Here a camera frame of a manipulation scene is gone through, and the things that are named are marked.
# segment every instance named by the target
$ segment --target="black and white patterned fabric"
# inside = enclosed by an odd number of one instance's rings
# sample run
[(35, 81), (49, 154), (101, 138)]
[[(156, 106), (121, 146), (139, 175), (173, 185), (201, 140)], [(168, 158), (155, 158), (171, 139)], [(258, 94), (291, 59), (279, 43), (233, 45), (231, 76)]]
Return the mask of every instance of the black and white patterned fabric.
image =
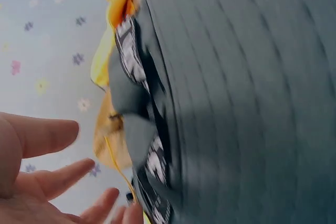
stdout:
[(143, 85), (148, 92), (146, 75), (135, 43), (134, 21), (131, 17), (127, 16), (117, 27), (115, 43), (120, 53), (121, 66), (126, 75), (134, 83)]
[[(154, 140), (149, 148), (146, 169), (153, 175), (157, 180), (167, 186), (166, 183), (166, 171), (167, 163), (164, 156), (164, 150), (162, 146), (161, 139), (158, 135), (154, 137)], [(152, 217), (155, 224), (168, 224), (171, 215), (171, 205), (170, 203), (160, 197), (155, 190), (149, 196), (150, 200), (153, 201), (152, 204)]]

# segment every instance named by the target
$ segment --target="hand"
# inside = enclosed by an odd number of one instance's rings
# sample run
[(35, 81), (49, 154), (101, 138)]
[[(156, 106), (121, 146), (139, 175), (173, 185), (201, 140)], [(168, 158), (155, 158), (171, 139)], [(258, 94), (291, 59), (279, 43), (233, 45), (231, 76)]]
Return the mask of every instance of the hand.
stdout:
[[(0, 220), (1, 223), (103, 223), (119, 191), (110, 188), (81, 216), (64, 214), (49, 200), (64, 193), (94, 166), (90, 159), (54, 172), (19, 172), (22, 158), (63, 150), (75, 141), (74, 121), (35, 119), (0, 113)], [(117, 210), (113, 224), (141, 224), (139, 205)]]

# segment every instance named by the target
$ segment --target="gray cushion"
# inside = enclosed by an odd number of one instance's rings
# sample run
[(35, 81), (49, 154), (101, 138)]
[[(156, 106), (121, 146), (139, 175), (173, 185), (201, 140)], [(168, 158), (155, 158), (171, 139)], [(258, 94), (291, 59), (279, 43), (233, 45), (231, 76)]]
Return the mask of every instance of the gray cushion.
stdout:
[(336, 0), (146, 2), (172, 222), (336, 223)]

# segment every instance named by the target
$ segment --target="yellow flower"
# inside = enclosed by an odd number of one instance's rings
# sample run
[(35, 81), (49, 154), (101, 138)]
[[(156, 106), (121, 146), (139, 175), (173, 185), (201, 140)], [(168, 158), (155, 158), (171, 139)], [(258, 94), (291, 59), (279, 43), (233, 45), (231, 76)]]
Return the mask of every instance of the yellow flower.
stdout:
[(9, 48), (8, 43), (4, 43), (3, 46), (2, 46), (2, 51), (3, 51), (3, 52), (7, 52), (7, 51), (8, 51), (8, 48)]
[(37, 81), (35, 84), (36, 91), (39, 95), (46, 93), (48, 87), (49, 82), (44, 79)]

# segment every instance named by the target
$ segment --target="yellow fabric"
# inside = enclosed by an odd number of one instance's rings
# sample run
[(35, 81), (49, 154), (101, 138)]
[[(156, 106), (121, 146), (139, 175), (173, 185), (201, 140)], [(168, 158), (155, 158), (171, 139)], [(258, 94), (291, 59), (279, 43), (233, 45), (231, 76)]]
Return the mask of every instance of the yellow fabric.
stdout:
[(118, 116), (111, 103), (108, 89), (101, 103), (94, 130), (93, 152), (98, 160), (113, 169), (125, 169), (132, 166), (124, 138), (122, 117)]
[(106, 10), (107, 28), (91, 64), (91, 80), (98, 86), (105, 88), (109, 85), (108, 61), (115, 46), (114, 31), (122, 22), (124, 14), (133, 15), (135, 7), (132, 0), (111, 0)]
[[(91, 65), (91, 80), (102, 88), (109, 85), (108, 61), (115, 46), (114, 31), (126, 15), (135, 13), (133, 0), (109, 0), (106, 10), (107, 29), (104, 32)], [(128, 184), (134, 201), (137, 200), (134, 189), (122, 173), (122, 169), (132, 165), (124, 139), (123, 122), (121, 118), (109, 117), (118, 115), (112, 105), (111, 93), (107, 88), (94, 131), (93, 152), (99, 161), (116, 169)], [(151, 224), (143, 212), (144, 224)]]

